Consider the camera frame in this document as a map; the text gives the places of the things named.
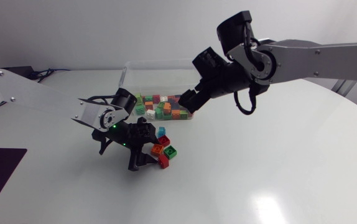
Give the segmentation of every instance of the green cube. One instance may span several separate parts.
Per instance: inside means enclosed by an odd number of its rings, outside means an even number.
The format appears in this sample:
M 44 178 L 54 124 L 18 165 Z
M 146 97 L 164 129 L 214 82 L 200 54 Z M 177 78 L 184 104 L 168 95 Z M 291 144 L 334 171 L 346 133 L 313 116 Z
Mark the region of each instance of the green cube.
M 186 111 L 180 111 L 180 119 L 188 119 L 188 113 Z
M 141 94 L 140 93 L 136 93 L 135 95 L 134 95 L 135 97 L 136 97 L 136 99 L 137 99 L 137 103 L 136 103 L 136 105 L 142 105 L 142 96 L 141 96 Z
M 165 114 L 164 113 L 164 119 L 172 119 L 172 114 Z
M 137 105 L 134 107 L 134 109 L 136 110 L 137 115 L 143 115 L 146 113 L 146 109 L 144 105 Z
M 165 102 L 159 102 L 158 103 L 158 108 L 160 108 L 161 110 L 164 109 L 164 106 L 165 106 Z
M 173 146 L 169 146 L 164 150 L 164 154 L 168 159 L 172 159 L 177 155 L 177 150 L 175 150 Z
M 164 115 L 163 115 L 162 109 L 156 108 L 155 109 L 155 117 L 156 117 L 156 119 L 162 119 L 163 116 Z
M 152 101 L 152 96 L 146 96 L 146 102 Z

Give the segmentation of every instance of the clear plastic bin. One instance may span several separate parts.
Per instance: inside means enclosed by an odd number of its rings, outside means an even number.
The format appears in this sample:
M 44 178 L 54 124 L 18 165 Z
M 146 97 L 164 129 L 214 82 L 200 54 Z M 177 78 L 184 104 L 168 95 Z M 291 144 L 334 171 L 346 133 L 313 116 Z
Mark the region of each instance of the clear plastic bin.
M 131 116 L 134 119 L 143 116 L 148 121 L 187 120 L 192 119 L 193 114 L 177 101 L 182 93 L 193 89 L 199 79 L 200 75 L 190 59 L 132 61 L 125 64 L 119 87 L 137 97 Z M 167 104 L 159 103 L 161 99 L 165 100 L 164 97 L 167 97 L 170 109 Z

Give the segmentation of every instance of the cube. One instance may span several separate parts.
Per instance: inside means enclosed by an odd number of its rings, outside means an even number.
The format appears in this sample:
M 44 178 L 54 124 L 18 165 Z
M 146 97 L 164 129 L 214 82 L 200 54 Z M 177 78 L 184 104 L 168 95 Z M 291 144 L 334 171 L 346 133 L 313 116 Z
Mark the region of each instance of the cube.
M 162 119 L 163 118 L 163 112 L 160 108 L 155 109 L 155 118 L 156 119 Z
M 154 110 L 147 110 L 146 116 L 148 119 L 155 119 L 155 111 Z
M 165 106 L 165 102 L 159 102 L 158 103 L 158 108 L 160 108 L 160 109 L 164 109 L 164 106 Z
M 152 101 L 154 102 L 154 104 L 158 104 L 160 102 L 160 95 L 153 95 Z
M 180 111 L 180 119 L 188 119 L 188 113 L 185 110 Z
M 158 138 L 166 135 L 166 129 L 164 127 L 159 127 Z
M 179 110 L 180 105 L 178 103 L 172 103 L 172 110 Z
M 164 120 L 172 119 L 172 114 L 164 114 Z
M 167 96 L 161 96 L 160 102 L 167 102 Z
M 154 103 L 152 101 L 146 101 L 146 109 L 147 110 L 153 110 L 154 109 Z
M 134 96 L 137 99 L 136 105 L 142 105 L 142 96 L 141 96 L 141 94 L 140 93 L 136 93 Z
M 158 163 L 160 168 L 165 169 L 169 166 L 169 159 L 164 154 L 162 154 L 158 157 Z
M 180 119 L 180 110 L 172 110 L 172 118 Z
M 170 114 L 172 112 L 172 106 L 170 103 L 165 103 L 164 105 L 164 114 Z
M 164 146 L 160 144 L 154 144 L 151 149 L 151 154 L 154 156 L 160 156 L 164 152 Z
M 137 105 L 134 107 L 134 110 L 136 112 L 137 115 L 143 115 L 145 113 L 145 108 L 144 105 Z
M 146 102 L 152 102 L 152 96 L 146 96 Z
M 165 147 L 170 144 L 170 139 L 168 137 L 166 137 L 166 135 L 158 138 L 158 141 L 161 145 L 163 145 Z
M 164 154 L 169 160 L 171 160 L 177 155 L 177 151 L 173 148 L 173 146 L 169 146 L 164 150 Z

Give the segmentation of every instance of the white cube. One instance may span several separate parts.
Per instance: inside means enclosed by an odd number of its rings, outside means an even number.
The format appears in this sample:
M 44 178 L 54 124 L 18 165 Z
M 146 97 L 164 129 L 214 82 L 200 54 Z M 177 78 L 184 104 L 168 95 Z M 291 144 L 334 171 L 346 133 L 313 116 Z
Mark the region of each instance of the white cube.
M 167 96 L 161 96 L 160 97 L 161 102 L 167 102 Z
M 155 111 L 154 110 L 147 110 L 146 116 L 148 119 L 155 119 Z

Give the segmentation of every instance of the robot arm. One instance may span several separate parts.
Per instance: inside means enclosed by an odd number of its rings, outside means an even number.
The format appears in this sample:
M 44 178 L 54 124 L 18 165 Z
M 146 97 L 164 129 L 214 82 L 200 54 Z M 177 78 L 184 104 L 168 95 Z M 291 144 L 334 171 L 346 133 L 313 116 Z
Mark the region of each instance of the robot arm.
M 320 45 L 304 40 L 258 41 L 249 11 L 227 19 L 217 34 L 228 63 L 211 48 L 193 61 L 201 75 L 195 90 L 186 91 L 179 103 L 193 113 L 210 98 L 234 93 L 244 114 L 256 109 L 256 96 L 270 84 L 305 77 L 357 80 L 357 43 Z M 238 91 L 249 88 L 252 109 L 243 109 Z
M 155 127 L 146 123 L 144 118 L 139 118 L 134 124 L 124 122 L 137 103 L 136 97 L 125 89 L 118 89 L 113 96 L 77 99 L 0 69 L 0 102 L 2 101 L 71 118 L 93 128 L 92 137 L 101 143 L 101 155 L 113 141 L 130 149 L 128 169 L 131 171 L 139 170 L 139 166 L 148 163 L 157 163 L 153 157 L 142 152 L 145 143 L 159 143 L 155 136 Z

